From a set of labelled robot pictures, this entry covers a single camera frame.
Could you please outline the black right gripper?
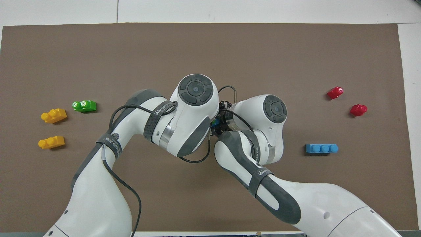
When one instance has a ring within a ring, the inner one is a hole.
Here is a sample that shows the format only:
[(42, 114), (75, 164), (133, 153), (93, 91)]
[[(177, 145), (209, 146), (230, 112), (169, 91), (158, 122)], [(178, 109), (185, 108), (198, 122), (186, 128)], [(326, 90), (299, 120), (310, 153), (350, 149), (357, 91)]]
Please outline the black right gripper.
[(229, 101), (220, 101), (219, 103), (219, 115), (220, 115), (220, 126), (210, 128), (211, 136), (219, 137), (225, 131), (232, 131), (230, 127), (230, 121), (233, 119), (233, 114), (230, 112), (232, 104)]

